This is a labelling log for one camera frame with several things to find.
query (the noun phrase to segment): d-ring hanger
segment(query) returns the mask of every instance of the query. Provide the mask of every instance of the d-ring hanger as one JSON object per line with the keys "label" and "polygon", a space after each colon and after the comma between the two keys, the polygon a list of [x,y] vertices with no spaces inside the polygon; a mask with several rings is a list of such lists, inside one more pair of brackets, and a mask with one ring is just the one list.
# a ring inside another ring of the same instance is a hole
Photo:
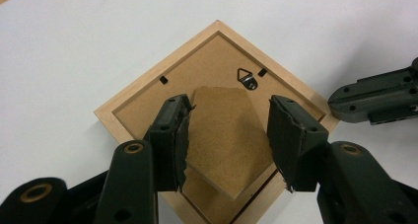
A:
{"label": "d-ring hanger", "polygon": [[[240,76],[240,71],[243,71],[246,73],[245,76],[241,77]],[[249,72],[246,69],[243,68],[239,68],[238,72],[237,72],[237,78],[238,81],[243,83],[243,85],[248,89],[248,90],[255,90],[258,87],[258,83],[257,81],[255,81],[255,78],[252,76],[252,73]]]}

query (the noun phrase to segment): cardboard piece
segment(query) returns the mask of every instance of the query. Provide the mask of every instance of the cardboard piece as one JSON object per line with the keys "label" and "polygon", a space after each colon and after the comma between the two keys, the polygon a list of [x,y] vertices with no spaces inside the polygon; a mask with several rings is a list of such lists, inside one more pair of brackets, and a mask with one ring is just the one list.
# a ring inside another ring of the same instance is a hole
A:
{"label": "cardboard piece", "polygon": [[196,89],[193,103],[187,163],[235,199],[272,164],[267,135],[244,89]]}

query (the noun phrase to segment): wooden picture frame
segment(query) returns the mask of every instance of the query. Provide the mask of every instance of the wooden picture frame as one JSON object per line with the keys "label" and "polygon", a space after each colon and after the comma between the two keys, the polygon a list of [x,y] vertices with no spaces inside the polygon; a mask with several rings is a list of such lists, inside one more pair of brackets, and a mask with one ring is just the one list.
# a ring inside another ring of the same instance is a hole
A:
{"label": "wooden picture frame", "polygon": [[[182,93],[192,99],[198,87],[243,88],[237,80],[238,67],[254,73],[258,81],[258,88],[247,93],[264,129],[268,100],[273,94],[292,98],[329,131],[338,123],[325,98],[221,21],[193,37],[98,108],[95,114],[117,142],[141,139],[165,99]],[[265,75],[256,76],[261,70]],[[257,222],[284,190],[281,175],[273,166],[269,169],[263,184],[228,222]],[[210,222],[204,208],[195,205],[185,193],[162,192],[162,196],[184,223]]]}

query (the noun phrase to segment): white surface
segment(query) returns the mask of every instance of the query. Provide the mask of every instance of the white surface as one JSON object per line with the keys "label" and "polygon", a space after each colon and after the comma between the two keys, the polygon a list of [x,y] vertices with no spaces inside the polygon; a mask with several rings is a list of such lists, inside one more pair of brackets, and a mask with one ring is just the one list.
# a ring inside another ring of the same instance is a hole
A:
{"label": "white surface", "polygon": [[[418,56],[417,0],[10,0],[0,5],[0,200],[38,177],[72,187],[116,142],[93,111],[216,19],[326,98]],[[340,122],[418,187],[418,119]],[[160,198],[161,223],[181,223]],[[321,223],[314,193],[283,194],[259,223]]]}

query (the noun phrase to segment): gold circular fastener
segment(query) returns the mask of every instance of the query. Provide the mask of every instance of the gold circular fastener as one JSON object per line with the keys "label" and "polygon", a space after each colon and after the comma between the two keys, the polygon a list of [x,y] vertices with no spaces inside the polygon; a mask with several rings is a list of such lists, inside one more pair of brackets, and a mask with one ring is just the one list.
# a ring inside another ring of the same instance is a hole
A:
{"label": "gold circular fastener", "polygon": [[360,155],[362,153],[362,150],[360,150],[358,147],[355,147],[353,145],[349,144],[342,144],[340,146],[346,153],[351,155]]}
{"label": "gold circular fastener", "polygon": [[52,185],[43,183],[34,187],[28,188],[21,195],[21,202],[31,203],[43,199],[52,191]]}
{"label": "gold circular fastener", "polygon": [[142,149],[144,149],[144,145],[142,145],[141,143],[132,143],[132,144],[127,145],[123,149],[123,151],[125,151],[125,153],[133,154],[133,153],[141,152]]}

